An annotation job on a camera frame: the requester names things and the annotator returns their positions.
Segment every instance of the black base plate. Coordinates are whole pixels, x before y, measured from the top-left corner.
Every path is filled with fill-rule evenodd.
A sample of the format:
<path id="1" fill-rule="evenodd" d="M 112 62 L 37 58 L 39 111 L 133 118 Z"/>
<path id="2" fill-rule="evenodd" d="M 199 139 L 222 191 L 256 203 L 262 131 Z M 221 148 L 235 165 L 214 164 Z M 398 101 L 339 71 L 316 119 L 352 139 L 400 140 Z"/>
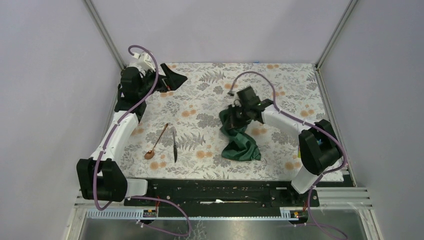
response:
<path id="1" fill-rule="evenodd" d="M 286 186 L 271 186 L 249 181 L 171 180 L 167 184 L 154 184 L 148 180 L 146 196 L 168 199 L 179 204 L 189 217 L 280 217 L 280 207 L 303 207 L 307 195 L 291 197 Z M 130 199 L 125 206 L 155 207 L 155 201 Z M 320 205 L 317 192 L 312 193 L 311 207 Z M 174 207 L 161 202 L 161 217 L 181 217 Z"/>

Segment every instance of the wire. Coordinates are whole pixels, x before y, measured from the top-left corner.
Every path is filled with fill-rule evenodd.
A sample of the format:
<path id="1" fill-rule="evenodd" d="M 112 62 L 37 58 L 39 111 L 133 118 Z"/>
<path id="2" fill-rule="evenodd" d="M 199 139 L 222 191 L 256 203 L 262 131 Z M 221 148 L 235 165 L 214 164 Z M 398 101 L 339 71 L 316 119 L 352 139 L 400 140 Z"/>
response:
<path id="1" fill-rule="evenodd" d="M 288 113 L 288 112 L 285 112 L 285 111 L 283 111 L 283 110 L 281 110 L 278 106 L 277 106 L 277 101 L 276 101 L 276 89 L 274 88 L 274 85 L 268 80 L 268 78 L 266 78 L 264 75 L 262 75 L 262 74 L 260 74 L 259 72 L 256 72 L 256 71 L 245 71 L 245 72 L 242 72 L 242 73 L 240 73 L 235 79 L 234 79 L 234 81 L 232 82 L 232 85 L 231 85 L 231 88 L 230 88 L 230 90 L 229 90 L 229 93 L 232 93 L 233 92 L 233 88 L 234 88 L 234 85 L 236 84 L 236 81 L 237 81 L 237 79 L 239 79 L 241 76 L 243 76 L 243 75 L 246 75 L 246 74 L 255 74 L 255 75 L 258 75 L 258 76 L 260 76 L 260 77 L 262 77 L 263 79 L 265 79 L 265 81 L 267 81 L 268 82 L 268 84 L 271 86 L 271 88 L 272 88 L 272 100 L 273 100 L 273 105 L 274 105 L 274 108 L 278 111 L 278 113 L 280 113 L 280 114 L 282 114 L 282 115 L 284 115 L 284 116 L 286 116 L 286 117 L 288 117 L 288 118 L 290 118 L 290 119 L 292 119 L 292 120 L 294 120 L 294 121 L 296 121 L 296 122 L 299 122 L 299 123 L 301 123 L 301 124 L 304 124 L 304 125 L 306 125 L 306 126 L 309 126 L 309 127 L 311 127 L 311 128 L 313 128 L 313 129 L 316 129 L 317 131 L 319 131 L 319 132 L 321 132 L 321 133 L 323 133 L 325 136 L 327 136 L 329 139 L 331 139 L 336 145 L 337 145 L 337 147 L 338 147 L 338 149 L 340 149 L 341 150 L 341 154 L 342 154 L 342 156 L 343 156 L 343 162 L 340 164 L 340 166 L 338 166 L 338 167 L 336 167 L 336 168 L 334 168 L 334 169 L 330 169 L 330 170 L 327 170 L 327 171 L 324 171 L 317 179 L 316 179 L 316 181 L 312 184 L 312 186 L 310 187 L 310 189 L 309 189 L 309 193 L 308 193 L 308 197 L 307 197 L 307 210 L 308 210 L 308 212 L 309 212 L 309 216 L 310 216 L 310 218 L 312 219 L 312 221 L 314 222 L 314 224 L 315 224 L 315 226 L 316 227 L 318 227 L 321 231 L 323 231 L 326 235 L 328 235 L 330 238 L 333 238 L 333 239 L 336 239 L 336 240 L 345 240 L 345 239 L 348 239 L 348 236 L 344 233 L 344 232 L 342 232 L 342 231 L 340 231 L 340 230 L 337 230 L 337 231 L 339 231 L 339 232 L 341 232 L 346 238 L 339 238 L 339 237 L 336 237 L 336 236 L 334 236 L 333 234 L 331 234 L 330 232 L 328 232 L 327 230 L 325 230 L 324 229 L 324 227 L 326 227 L 326 225 L 325 224 L 319 224 L 319 223 L 317 223 L 317 221 L 315 220 L 315 218 L 312 216 L 312 213 L 311 213 L 311 196 L 312 196 L 312 190 L 313 190 L 313 188 L 317 185 L 317 183 L 323 178 L 323 176 L 325 175 L 325 174 L 329 174 L 329 173 L 332 173 L 332 172 L 335 172 L 335 171 L 338 171 L 338 170 L 340 170 L 340 169 L 342 169 L 346 164 L 347 164 L 347 162 L 348 162 L 348 156 L 347 156 L 347 154 L 346 154 L 346 151 L 345 151 L 345 149 L 343 148 L 343 146 L 342 146 L 342 144 L 335 138 L 335 137 L 333 137 L 331 134 L 329 134 L 328 132 L 326 132 L 326 131 L 324 131 L 323 129 L 321 129 L 321 128 L 319 128 L 319 127 L 317 127 L 317 126 L 315 126 L 314 124 L 312 124 L 312 123 L 310 123 L 310 122 L 307 122 L 307 121 L 305 121 L 305 120 L 303 120 L 303 119 L 300 119 L 300 118 L 298 118 L 298 117 L 296 117 L 296 116 L 294 116 L 294 115 L 291 115 L 290 113 Z"/>
<path id="2" fill-rule="evenodd" d="M 302 208 L 302 213 L 308 208 L 308 201 L 305 201 Z"/>
<path id="3" fill-rule="evenodd" d="M 167 203 L 167 204 L 171 204 L 176 209 L 178 209 L 182 213 L 182 215 L 184 215 L 184 217 L 185 217 L 185 219 L 187 221 L 187 224 L 188 224 L 188 231 L 186 233 L 175 233 L 175 232 L 167 231 L 165 229 L 162 229 L 162 228 L 159 228 L 159 227 L 155 227 L 155 226 L 151 226 L 151 225 L 148 225 L 148 224 L 142 224 L 141 225 L 142 227 L 143 226 L 146 226 L 148 228 L 151 228 L 151 229 L 160 231 L 162 233 L 174 235 L 174 236 L 177 236 L 177 237 L 187 237 L 188 235 L 190 235 L 190 232 L 193 230 L 192 223 L 190 222 L 190 219 L 189 219 L 189 216 L 187 215 L 187 213 L 183 209 L 181 209 L 181 207 L 179 207 L 177 204 L 173 203 L 172 201 L 168 201 L 168 200 L 161 199 L 161 198 L 148 197 L 148 196 L 132 196 L 131 198 L 132 199 L 141 199 L 141 200 L 159 201 L 159 202 L 164 202 L 164 203 Z"/>
<path id="4" fill-rule="evenodd" d="M 137 102 L 134 106 L 132 106 L 128 111 L 126 111 L 119 119 L 118 119 L 118 121 L 116 122 L 116 124 L 115 125 L 113 125 L 113 127 L 112 127 L 112 129 L 110 130 L 110 132 L 108 133 L 108 135 L 107 135 L 107 137 L 106 137 L 106 139 L 105 139 L 105 141 L 104 141 L 104 144 L 103 144 L 103 147 L 102 147 L 102 151 L 100 151 L 100 153 L 99 153 L 99 155 L 98 155 L 98 158 L 97 158 L 97 160 L 96 160 L 96 162 L 95 162 L 95 166 L 94 166 L 94 174 L 93 174 L 93 198 L 94 198 L 94 205 L 95 205 L 95 207 L 99 210 L 99 211 L 103 211 L 103 210 L 105 210 L 111 203 L 112 203 L 112 201 L 109 201 L 108 203 L 106 203 L 106 205 L 104 205 L 103 207 L 100 207 L 100 205 L 99 205 L 99 199 L 98 199 L 98 197 L 97 197 L 97 172 L 99 171 L 99 165 L 100 165 L 100 161 L 101 161 L 101 159 L 102 159 L 102 157 L 103 157 L 103 154 L 105 154 L 105 150 L 106 150 L 106 147 L 108 146 L 108 143 L 109 143 L 109 141 L 110 141 L 110 139 L 111 139 L 111 137 L 112 137 L 112 135 L 113 135 L 113 133 L 115 132 L 115 130 L 116 130 L 116 128 L 119 126 L 119 124 L 122 122 L 122 120 L 124 120 L 125 119 L 125 117 L 128 115 L 128 114 L 130 114 L 135 108 L 137 108 L 140 104 L 142 104 L 146 99 L 147 99 L 147 97 L 148 96 L 150 96 L 150 94 L 152 94 L 152 92 L 153 92 L 153 90 L 155 89 L 155 87 L 156 87 L 156 84 L 158 83 L 158 79 L 159 79 L 159 67 L 158 67 L 158 63 L 157 63 L 157 61 L 156 61 L 156 59 L 155 59 L 155 57 L 152 55 L 152 53 L 149 51 L 149 50 L 147 50 L 146 48 L 144 48 L 144 47 L 142 47 L 142 46 L 139 46 L 139 45 L 131 45 L 131 46 L 129 46 L 128 47 L 128 52 L 129 52 L 129 54 L 131 54 L 132 56 L 134 56 L 134 53 L 132 53 L 131 52 L 131 49 L 132 48 L 139 48 L 139 49 L 142 49 L 143 51 L 145 51 L 150 57 L 151 57 L 151 59 L 153 60 L 153 62 L 154 62 L 154 69 L 155 69 L 155 71 L 156 71 L 156 75 L 155 75 L 155 77 L 154 77 L 154 82 L 153 82 L 153 85 L 151 86 L 151 88 L 150 88 L 150 90 L 148 91 L 148 93 L 139 101 L 139 102 Z M 167 204 L 170 204 L 170 205 L 172 205 L 172 206 L 174 206 L 174 207 L 176 207 L 183 215 L 184 215 L 184 217 L 187 219 L 187 223 L 188 223 L 188 231 L 187 231 L 187 233 L 184 233 L 184 234 L 181 234 L 181 233 L 174 233 L 174 232 L 170 232 L 170 231 L 167 231 L 167 230 L 164 230 L 164 229 L 161 229 L 161 228 L 158 228 L 158 227 L 155 227 L 155 226 L 150 226 L 150 225 L 148 225 L 148 224 L 146 224 L 145 226 L 146 227 L 148 227 L 148 228 L 151 228 L 151 229 L 155 229 L 155 230 L 157 230 L 157 231 L 160 231 L 160 232 L 163 232 L 163 233 L 167 233 L 167 234 L 171 234 L 171 235 L 174 235 L 174 236 L 178 236 L 178 237 L 186 237 L 186 236 L 188 236 L 189 234 L 190 234 L 190 232 L 192 231 L 192 224 L 190 223 L 190 219 L 189 219 L 189 216 L 187 216 L 187 214 L 184 212 L 184 210 L 183 209 L 181 209 L 178 205 L 176 205 L 175 203 L 173 203 L 173 202 L 171 202 L 171 201 L 168 201 L 168 200 L 165 200 L 165 199 L 160 199 L 160 198 L 154 198 L 154 197 L 147 197 L 147 196 L 131 196 L 131 198 L 133 198 L 133 199 L 142 199 L 142 200 L 153 200 L 153 201 L 159 201 L 159 202 L 164 202 L 164 203 L 167 203 Z"/>
<path id="5" fill-rule="evenodd" d="M 148 96 L 150 96 L 150 94 L 152 94 L 153 90 L 156 87 L 156 84 L 158 83 L 158 79 L 159 79 L 159 67 L 158 67 L 158 63 L 156 62 L 155 57 L 152 55 L 152 53 L 150 53 L 149 50 L 147 50 L 146 48 L 139 46 L 139 45 L 131 45 L 128 48 L 128 52 L 134 56 L 134 53 L 131 52 L 132 48 L 139 48 L 142 49 L 143 51 L 145 51 L 153 60 L 154 62 L 154 68 L 156 71 L 156 75 L 154 77 L 154 82 L 153 85 L 151 86 L 150 90 L 148 91 L 148 93 L 146 94 L 146 96 L 144 96 L 139 102 L 137 102 L 134 106 L 132 106 L 128 111 L 126 111 L 119 119 L 118 121 L 115 123 L 115 125 L 113 125 L 112 129 L 110 130 L 110 132 L 107 134 L 106 139 L 104 140 L 103 143 L 103 147 L 102 147 L 102 151 L 100 151 L 97 160 L 95 162 L 95 166 L 94 166 L 94 174 L 93 174 L 93 198 L 94 198 L 94 205 L 95 207 L 99 210 L 99 211 L 103 211 L 105 210 L 111 203 L 112 201 L 109 201 L 108 203 L 106 203 L 105 206 L 101 207 L 99 205 L 99 199 L 97 197 L 97 173 L 99 171 L 99 165 L 100 165 L 100 161 L 103 157 L 103 154 L 105 154 L 105 150 L 106 147 L 108 146 L 109 141 L 111 140 L 112 135 L 114 134 L 115 130 L 117 129 L 117 127 L 119 126 L 119 124 L 121 123 L 121 121 L 128 115 L 130 114 L 135 108 L 137 108 L 140 104 L 142 104 Z"/>
<path id="6" fill-rule="evenodd" d="M 323 224 L 323 223 L 320 223 L 319 225 L 321 225 L 321 227 L 323 227 L 323 228 L 333 229 L 333 230 L 341 233 L 345 237 L 345 238 L 342 238 L 342 239 L 348 239 L 348 235 L 335 226 L 331 226 L 331 225 Z M 298 227 L 306 227 L 306 226 L 318 227 L 315 223 L 302 223 L 302 224 L 295 224 L 294 226 L 293 225 L 283 225 L 281 227 L 283 227 L 283 228 L 293 228 L 293 227 L 298 228 Z"/>
<path id="7" fill-rule="evenodd" d="M 159 204 L 160 204 L 161 202 L 160 201 L 156 201 L 156 204 L 155 204 L 155 210 L 156 210 L 156 217 L 159 215 L 159 213 L 158 213 L 158 207 L 159 207 Z"/>

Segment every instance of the glass panel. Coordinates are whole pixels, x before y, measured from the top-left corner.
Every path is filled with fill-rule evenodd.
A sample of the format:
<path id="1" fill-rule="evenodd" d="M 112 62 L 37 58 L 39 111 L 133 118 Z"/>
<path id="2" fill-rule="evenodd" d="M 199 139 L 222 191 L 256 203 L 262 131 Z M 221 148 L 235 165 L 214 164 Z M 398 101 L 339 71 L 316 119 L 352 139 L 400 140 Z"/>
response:
<path id="1" fill-rule="evenodd" d="M 349 239 L 367 239 L 361 217 L 354 210 L 313 210 L 315 219 L 321 224 L 332 225 L 344 231 Z M 167 231 L 184 233 L 187 224 L 183 220 L 156 220 L 153 226 Z M 276 220 L 192 220 L 193 232 L 181 239 L 208 240 L 328 240 L 327 235 L 315 226 L 284 227 L 288 221 Z M 80 240 L 140 240 L 179 239 L 147 227 L 140 228 L 134 220 L 91 219 L 85 220 Z"/>

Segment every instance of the copper spoon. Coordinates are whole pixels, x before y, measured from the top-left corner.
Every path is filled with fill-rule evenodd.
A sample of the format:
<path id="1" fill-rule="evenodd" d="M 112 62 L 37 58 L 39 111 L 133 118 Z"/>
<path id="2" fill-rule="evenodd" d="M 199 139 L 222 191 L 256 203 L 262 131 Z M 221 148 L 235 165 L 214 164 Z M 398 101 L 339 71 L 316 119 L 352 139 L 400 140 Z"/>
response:
<path id="1" fill-rule="evenodd" d="M 165 124 L 165 127 L 163 128 L 162 132 L 160 133 L 159 138 L 157 139 L 157 141 L 156 141 L 156 143 L 154 144 L 153 148 L 152 148 L 150 151 L 146 152 L 146 154 L 144 155 L 144 158 L 145 158 L 145 159 L 149 160 L 149 159 L 152 159 L 152 158 L 153 158 L 153 156 L 155 155 L 155 147 L 156 147 L 156 144 L 158 144 L 159 140 L 161 139 L 161 137 L 162 137 L 162 135 L 164 134 L 164 132 L 165 132 L 165 130 L 167 129 L 167 127 L 168 127 L 168 123 L 167 123 L 167 124 Z"/>

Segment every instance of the knife blade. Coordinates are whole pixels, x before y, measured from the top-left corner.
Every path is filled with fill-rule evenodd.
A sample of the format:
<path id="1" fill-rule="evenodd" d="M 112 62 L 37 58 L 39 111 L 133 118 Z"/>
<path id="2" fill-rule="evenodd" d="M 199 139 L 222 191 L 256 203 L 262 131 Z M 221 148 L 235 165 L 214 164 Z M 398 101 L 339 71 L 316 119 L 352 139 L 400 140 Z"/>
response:
<path id="1" fill-rule="evenodd" d="M 171 127 L 172 130 L 172 138 L 173 138 L 173 162 L 176 163 L 177 162 L 177 142 L 175 141 L 175 135 L 177 133 L 177 130 L 175 129 L 175 127 Z"/>

